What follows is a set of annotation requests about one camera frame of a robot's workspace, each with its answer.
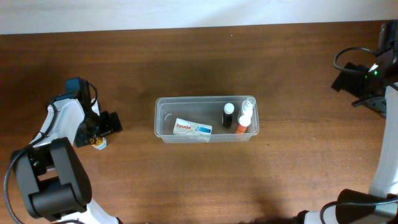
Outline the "gold lid small jar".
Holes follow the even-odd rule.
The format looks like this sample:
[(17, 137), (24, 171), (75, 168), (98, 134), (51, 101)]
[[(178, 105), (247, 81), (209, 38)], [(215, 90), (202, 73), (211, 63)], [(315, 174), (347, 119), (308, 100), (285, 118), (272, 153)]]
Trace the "gold lid small jar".
[(90, 144), (91, 146), (93, 146), (94, 148), (98, 149), (98, 150), (102, 150), (107, 146), (107, 140), (104, 137), (100, 137), (100, 138), (91, 138), (90, 139)]

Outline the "white Panadol box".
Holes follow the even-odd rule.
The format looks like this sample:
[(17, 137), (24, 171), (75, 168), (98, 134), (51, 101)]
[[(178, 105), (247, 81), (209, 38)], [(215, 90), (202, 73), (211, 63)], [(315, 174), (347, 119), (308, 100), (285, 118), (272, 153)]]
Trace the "white Panadol box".
[(174, 135), (203, 136), (210, 135), (211, 132), (212, 126), (210, 125), (195, 123), (193, 121), (187, 121), (180, 118), (176, 119), (173, 129)]

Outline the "dark bottle white cap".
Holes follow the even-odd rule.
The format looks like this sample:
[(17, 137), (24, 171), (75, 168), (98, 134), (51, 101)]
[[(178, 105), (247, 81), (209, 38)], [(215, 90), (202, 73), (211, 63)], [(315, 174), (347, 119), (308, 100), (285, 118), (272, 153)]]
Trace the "dark bottle white cap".
[(232, 103), (227, 103), (223, 107), (223, 120), (222, 125), (225, 128), (231, 126), (233, 120), (233, 113), (234, 113), (234, 105)]

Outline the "white dropper bottle clear cap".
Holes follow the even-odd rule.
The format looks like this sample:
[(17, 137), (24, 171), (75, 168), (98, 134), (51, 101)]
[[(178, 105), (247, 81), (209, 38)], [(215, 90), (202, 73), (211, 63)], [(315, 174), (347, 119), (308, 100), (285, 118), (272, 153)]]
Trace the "white dropper bottle clear cap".
[(254, 107), (256, 105), (256, 99), (253, 96), (250, 96), (246, 98), (240, 107), (239, 113), (238, 113), (238, 119), (241, 116), (247, 116), (248, 118), (252, 118), (253, 112), (254, 112)]

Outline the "orange bottle white cap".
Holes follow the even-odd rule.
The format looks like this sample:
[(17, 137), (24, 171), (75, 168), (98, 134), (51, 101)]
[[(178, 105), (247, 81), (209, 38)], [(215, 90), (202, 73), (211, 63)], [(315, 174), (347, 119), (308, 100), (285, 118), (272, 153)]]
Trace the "orange bottle white cap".
[(242, 115), (238, 119), (238, 127), (236, 130), (236, 134), (244, 134), (247, 130), (247, 128), (251, 124), (251, 117)]

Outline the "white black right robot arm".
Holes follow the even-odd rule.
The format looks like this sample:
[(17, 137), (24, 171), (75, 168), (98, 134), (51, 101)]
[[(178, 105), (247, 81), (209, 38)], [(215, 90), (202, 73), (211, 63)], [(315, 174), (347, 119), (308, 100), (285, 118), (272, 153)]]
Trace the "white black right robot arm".
[(386, 120), (382, 149), (368, 193), (344, 189), (320, 211), (301, 211), (294, 223), (397, 223), (397, 21), (383, 23), (371, 67), (334, 64), (340, 74), (332, 84), (357, 98)]

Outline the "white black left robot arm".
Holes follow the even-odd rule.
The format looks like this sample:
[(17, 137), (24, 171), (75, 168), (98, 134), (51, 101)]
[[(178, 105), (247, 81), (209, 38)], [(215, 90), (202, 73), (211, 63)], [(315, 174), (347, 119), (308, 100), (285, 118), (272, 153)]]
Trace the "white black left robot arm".
[(32, 218), (51, 223), (114, 223), (93, 199), (91, 183), (76, 147), (102, 149), (106, 137), (122, 131), (117, 113), (102, 111), (90, 91), (95, 87), (82, 78), (66, 81), (65, 93), (47, 105), (47, 117), (32, 141), (14, 151), (4, 177), (14, 173), (24, 205)]

